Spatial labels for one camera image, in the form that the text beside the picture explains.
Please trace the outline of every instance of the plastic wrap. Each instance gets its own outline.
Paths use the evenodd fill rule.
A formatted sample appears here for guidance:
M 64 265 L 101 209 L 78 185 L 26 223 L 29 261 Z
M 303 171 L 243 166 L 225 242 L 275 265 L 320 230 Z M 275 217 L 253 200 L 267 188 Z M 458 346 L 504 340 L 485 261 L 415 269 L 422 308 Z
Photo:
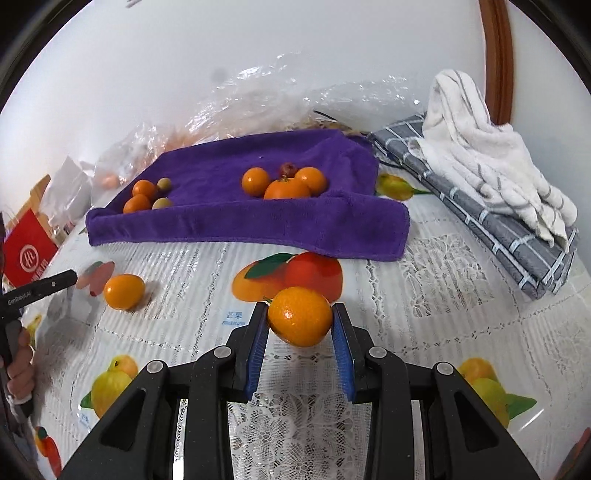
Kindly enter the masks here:
M 306 72 L 302 61 L 297 54 L 282 55 L 272 66 L 243 70 L 217 87 L 186 125 L 189 141 L 327 126 L 327 118 L 314 111 L 371 131 L 419 110 L 404 78 L 310 89 L 299 80 Z
M 243 70 L 200 102 L 184 127 L 141 124 L 96 162 L 92 205 L 104 206 L 162 153 L 176 148 L 302 128 L 371 131 L 419 110 L 404 78 L 312 89 L 301 80 L 309 77 L 303 63 L 301 55 L 288 54 L 272 66 Z
M 56 239 L 60 239 L 63 232 L 69 233 L 90 209 L 90 189 L 86 173 L 67 157 L 47 185 L 39 205 Z
M 172 125 L 139 125 L 96 162 L 92 174 L 92 205 L 99 205 L 105 193 L 114 194 L 162 153 L 183 147 L 184 142 L 184 136 Z

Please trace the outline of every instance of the gray plaid cloth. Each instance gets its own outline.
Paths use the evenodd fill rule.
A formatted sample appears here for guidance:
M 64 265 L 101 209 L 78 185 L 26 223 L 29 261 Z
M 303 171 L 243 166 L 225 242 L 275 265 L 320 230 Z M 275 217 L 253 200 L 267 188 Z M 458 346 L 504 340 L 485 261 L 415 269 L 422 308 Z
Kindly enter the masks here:
M 492 251 L 524 293 L 540 299 L 547 291 L 558 292 L 566 282 L 579 231 L 567 228 L 569 253 L 549 244 L 519 219 L 497 215 L 459 190 L 448 180 L 432 172 L 422 160 L 408 152 L 408 140 L 423 136 L 422 115 L 414 115 L 372 133 L 369 139 L 382 162 L 403 168 L 455 213 L 460 220 Z

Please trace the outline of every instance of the small red fruit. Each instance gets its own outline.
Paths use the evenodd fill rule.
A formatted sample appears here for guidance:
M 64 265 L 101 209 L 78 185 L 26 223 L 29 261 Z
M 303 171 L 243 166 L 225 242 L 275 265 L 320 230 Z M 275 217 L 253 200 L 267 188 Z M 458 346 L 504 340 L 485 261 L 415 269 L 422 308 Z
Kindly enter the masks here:
M 292 179 L 293 177 L 296 176 L 296 173 L 297 173 L 297 167 L 293 163 L 286 162 L 281 167 L 279 167 L 279 176 L 280 177 L 287 177 L 289 179 Z

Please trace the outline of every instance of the table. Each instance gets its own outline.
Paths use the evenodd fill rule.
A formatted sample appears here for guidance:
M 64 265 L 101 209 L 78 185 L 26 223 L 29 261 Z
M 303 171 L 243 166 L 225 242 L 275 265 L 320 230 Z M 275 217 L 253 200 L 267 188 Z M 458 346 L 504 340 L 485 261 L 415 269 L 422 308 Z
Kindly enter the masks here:
M 404 258 L 339 260 L 340 301 L 354 325 L 405 361 L 430 367 L 445 360 L 458 367 L 482 357 L 507 392 L 536 399 L 510 422 L 509 432 L 541 477 L 552 478 L 587 427 L 581 419 L 591 414 L 590 374 L 580 367 L 591 360 L 591 277 L 577 258 L 558 295 L 532 302 L 438 199 L 419 196 L 407 205 L 413 222 Z M 234 243 L 91 248 L 81 229 L 47 275 L 114 261 L 115 274 L 134 273 L 147 282 L 149 301 L 133 313 L 118 312 L 102 296 L 72 289 L 27 311 L 25 323 L 43 315 L 35 361 L 35 402 L 42 407 L 34 422 L 47 429 L 64 460 L 97 421 L 79 404 L 113 357 L 130 355 L 139 368 L 155 358 L 169 365 L 195 360 L 248 321 L 254 303 L 232 293 L 236 273 L 277 252 L 301 252 Z M 182 478 L 185 413 L 183 404 L 175 478 Z M 361 478 L 370 415 L 346 402 L 330 339 L 298 350 L 271 332 L 257 393 L 248 405 L 229 406 L 235 476 Z M 416 442 L 419 448 L 420 436 Z M 418 478 L 422 468 L 419 453 Z

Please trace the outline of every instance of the human hand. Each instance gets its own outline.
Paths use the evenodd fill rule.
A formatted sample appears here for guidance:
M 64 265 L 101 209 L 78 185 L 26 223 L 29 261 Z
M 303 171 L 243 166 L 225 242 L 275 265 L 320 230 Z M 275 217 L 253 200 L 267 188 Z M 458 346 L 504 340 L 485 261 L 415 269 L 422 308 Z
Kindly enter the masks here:
M 32 393 L 35 387 L 34 368 L 31 365 L 33 359 L 33 349 L 29 342 L 31 335 L 26 329 L 22 329 L 18 335 L 18 352 L 12 359 L 12 363 L 6 371 L 10 381 L 8 382 L 8 391 L 16 400 L 22 400 Z M 4 362 L 0 358 L 0 367 Z

